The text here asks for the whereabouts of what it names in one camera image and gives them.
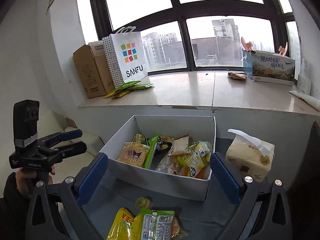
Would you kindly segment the person's left hand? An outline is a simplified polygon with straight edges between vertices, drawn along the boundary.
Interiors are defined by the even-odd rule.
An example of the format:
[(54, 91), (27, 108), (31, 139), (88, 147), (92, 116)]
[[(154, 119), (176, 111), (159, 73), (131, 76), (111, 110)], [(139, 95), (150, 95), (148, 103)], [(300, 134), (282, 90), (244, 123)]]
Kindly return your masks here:
[(17, 190), (24, 196), (30, 197), (35, 187), (33, 183), (36, 177), (36, 171), (28, 168), (20, 168), (15, 173)]

